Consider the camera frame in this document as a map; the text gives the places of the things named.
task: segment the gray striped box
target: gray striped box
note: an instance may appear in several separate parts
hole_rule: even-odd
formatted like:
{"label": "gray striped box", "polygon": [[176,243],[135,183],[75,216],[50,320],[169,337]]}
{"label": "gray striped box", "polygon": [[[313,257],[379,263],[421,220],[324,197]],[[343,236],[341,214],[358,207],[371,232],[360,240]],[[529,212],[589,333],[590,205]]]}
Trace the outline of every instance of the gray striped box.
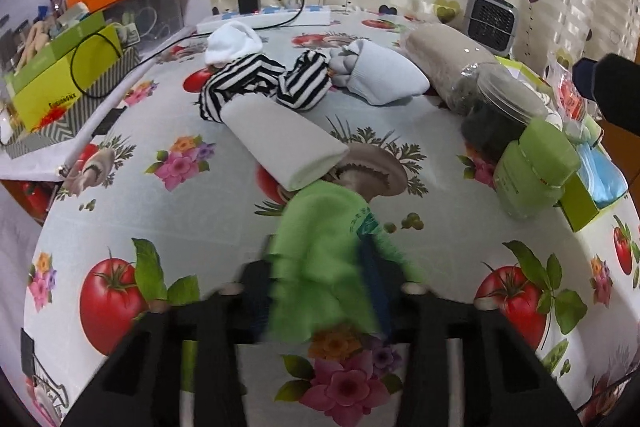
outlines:
{"label": "gray striped box", "polygon": [[[87,89],[89,94],[98,96],[109,92],[122,82],[125,76],[140,62],[140,55],[135,48],[129,48],[122,58],[105,71],[94,84]],[[26,133],[24,127],[14,132],[14,137],[4,148],[10,158],[17,158],[37,149],[42,149],[72,139],[89,117],[94,113],[104,98],[95,99],[81,96],[65,115],[46,127],[32,133]]]}

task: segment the green cloth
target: green cloth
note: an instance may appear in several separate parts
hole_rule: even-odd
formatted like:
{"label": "green cloth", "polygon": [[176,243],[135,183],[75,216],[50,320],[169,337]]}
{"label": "green cloth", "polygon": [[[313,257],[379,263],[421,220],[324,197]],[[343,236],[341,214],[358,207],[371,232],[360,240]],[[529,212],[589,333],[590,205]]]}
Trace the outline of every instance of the green cloth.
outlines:
{"label": "green cloth", "polygon": [[358,265],[358,236],[365,234],[418,280],[356,192],[319,180],[287,203],[269,253],[275,279],[269,326],[278,340],[304,342],[345,321],[378,331]]}

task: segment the black grille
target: black grille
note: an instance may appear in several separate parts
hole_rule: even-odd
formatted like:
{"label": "black grille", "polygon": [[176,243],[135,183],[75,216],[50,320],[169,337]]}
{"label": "black grille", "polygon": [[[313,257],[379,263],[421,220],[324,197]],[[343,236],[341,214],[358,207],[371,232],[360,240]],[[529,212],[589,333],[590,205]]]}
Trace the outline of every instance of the black grille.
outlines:
{"label": "black grille", "polygon": [[497,51],[507,49],[515,18],[513,13],[485,0],[477,0],[469,21],[469,37]]}

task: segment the jar lid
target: jar lid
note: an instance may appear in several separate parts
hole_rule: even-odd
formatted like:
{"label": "jar lid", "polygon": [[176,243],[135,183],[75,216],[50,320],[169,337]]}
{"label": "jar lid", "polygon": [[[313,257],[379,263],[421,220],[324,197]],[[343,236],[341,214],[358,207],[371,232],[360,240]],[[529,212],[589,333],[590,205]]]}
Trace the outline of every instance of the jar lid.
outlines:
{"label": "jar lid", "polygon": [[569,140],[542,118],[531,120],[519,144],[531,167],[547,185],[561,187],[580,168],[580,156]]}
{"label": "jar lid", "polygon": [[502,64],[482,64],[479,69],[478,89],[510,118],[527,125],[536,116],[546,116],[546,105],[536,91],[513,78]]}

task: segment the face mask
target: face mask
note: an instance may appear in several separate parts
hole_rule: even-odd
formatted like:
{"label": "face mask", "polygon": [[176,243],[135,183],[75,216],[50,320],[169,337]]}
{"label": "face mask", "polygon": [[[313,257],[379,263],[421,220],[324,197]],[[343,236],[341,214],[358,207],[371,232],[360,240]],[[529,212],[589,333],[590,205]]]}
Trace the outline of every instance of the face mask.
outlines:
{"label": "face mask", "polygon": [[604,208],[628,191],[622,172],[599,149],[587,144],[576,148],[582,166],[578,176],[598,208]]}

